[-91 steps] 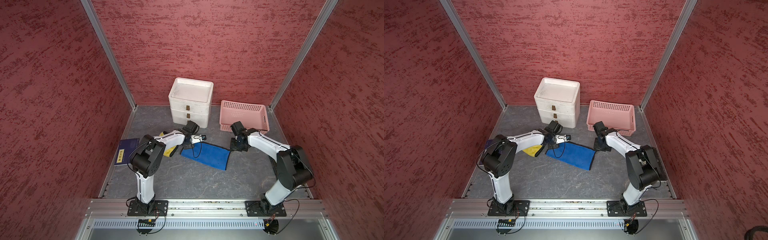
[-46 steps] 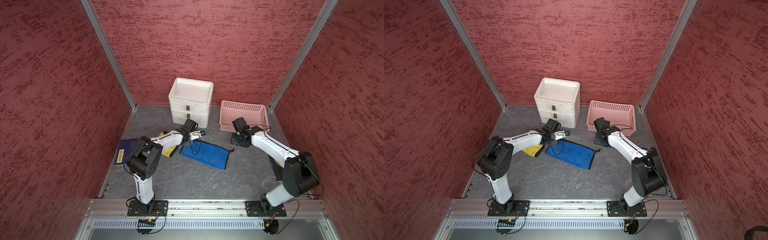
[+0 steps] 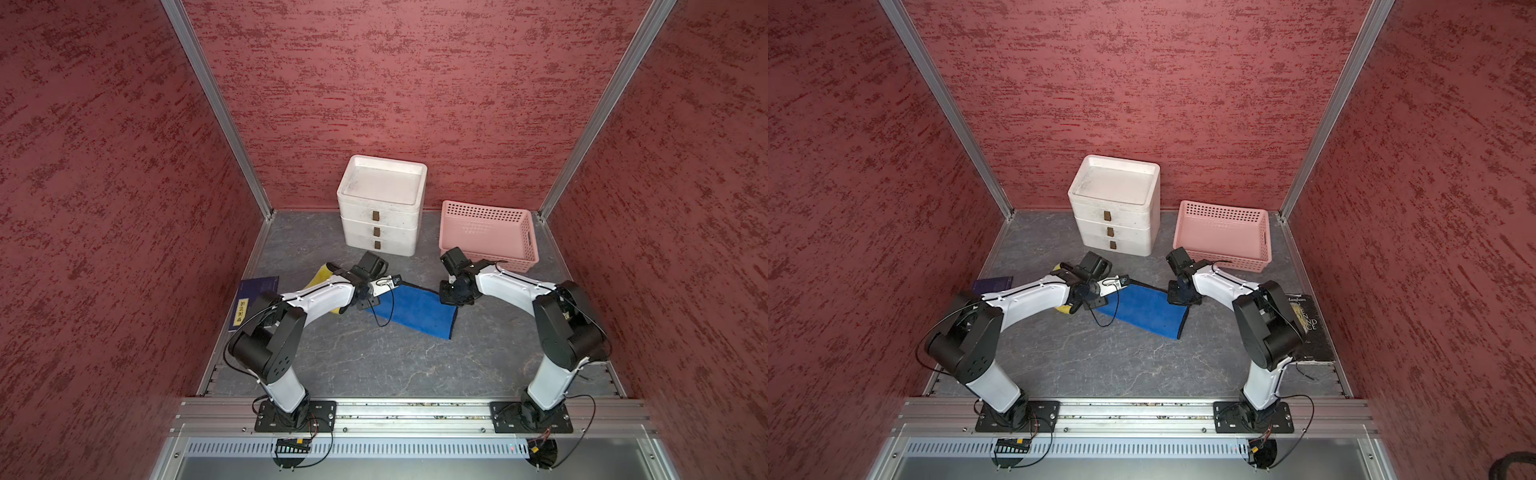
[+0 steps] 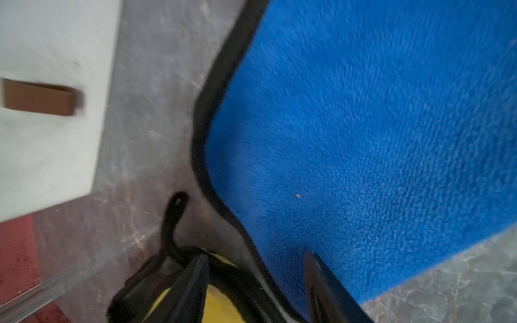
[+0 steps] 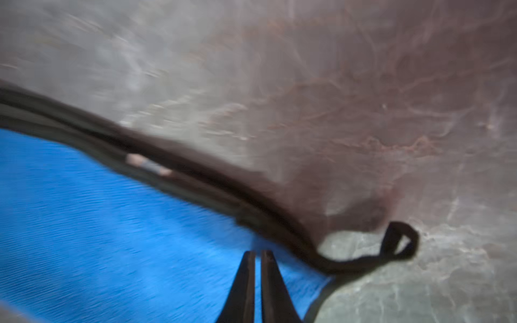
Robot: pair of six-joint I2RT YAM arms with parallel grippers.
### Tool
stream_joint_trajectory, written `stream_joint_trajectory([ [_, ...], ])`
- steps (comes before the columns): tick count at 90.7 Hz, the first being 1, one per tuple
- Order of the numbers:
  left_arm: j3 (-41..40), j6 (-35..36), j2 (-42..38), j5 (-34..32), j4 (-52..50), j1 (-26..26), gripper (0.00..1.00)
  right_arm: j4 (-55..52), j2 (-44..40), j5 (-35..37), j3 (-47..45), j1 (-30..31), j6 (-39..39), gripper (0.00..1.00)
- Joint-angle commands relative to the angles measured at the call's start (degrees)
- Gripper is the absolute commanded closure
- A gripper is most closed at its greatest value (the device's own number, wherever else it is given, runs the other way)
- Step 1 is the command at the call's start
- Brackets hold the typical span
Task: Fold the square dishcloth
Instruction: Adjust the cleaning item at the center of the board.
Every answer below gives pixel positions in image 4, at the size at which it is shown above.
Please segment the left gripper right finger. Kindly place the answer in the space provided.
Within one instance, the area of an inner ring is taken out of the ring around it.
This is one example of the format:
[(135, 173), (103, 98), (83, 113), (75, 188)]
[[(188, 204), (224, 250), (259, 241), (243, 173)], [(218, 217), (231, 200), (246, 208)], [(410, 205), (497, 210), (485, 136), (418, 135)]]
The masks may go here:
[(307, 254), (304, 277), (310, 319), (317, 323), (372, 323), (317, 254)]

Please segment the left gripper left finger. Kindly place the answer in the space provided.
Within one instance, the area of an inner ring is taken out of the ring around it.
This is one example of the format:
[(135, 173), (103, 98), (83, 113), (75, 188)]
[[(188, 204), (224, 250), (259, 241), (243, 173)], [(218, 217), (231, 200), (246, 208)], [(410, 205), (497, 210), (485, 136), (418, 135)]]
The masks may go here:
[(202, 322), (208, 283), (208, 259), (197, 256), (143, 322)]

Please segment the yellow grey dishcloth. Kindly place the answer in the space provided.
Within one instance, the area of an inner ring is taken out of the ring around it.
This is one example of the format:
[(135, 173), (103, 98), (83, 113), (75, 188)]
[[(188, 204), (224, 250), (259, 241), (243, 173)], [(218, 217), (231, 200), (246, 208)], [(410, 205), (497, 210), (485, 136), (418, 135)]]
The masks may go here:
[(177, 246), (174, 231), (189, 195), (170, 198), (160, 230), (160, 250), (113, 297), (109, 322), (285, 322), (250, 272), (219, 254)]

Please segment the blue grey dishcloth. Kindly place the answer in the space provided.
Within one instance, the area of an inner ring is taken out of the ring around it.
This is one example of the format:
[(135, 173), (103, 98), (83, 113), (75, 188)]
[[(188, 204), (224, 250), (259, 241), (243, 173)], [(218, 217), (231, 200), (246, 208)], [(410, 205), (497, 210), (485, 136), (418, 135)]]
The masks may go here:
[(247, 1), (191, 164), (292, 318), (378, 297), (516, 222), (516, 2)]

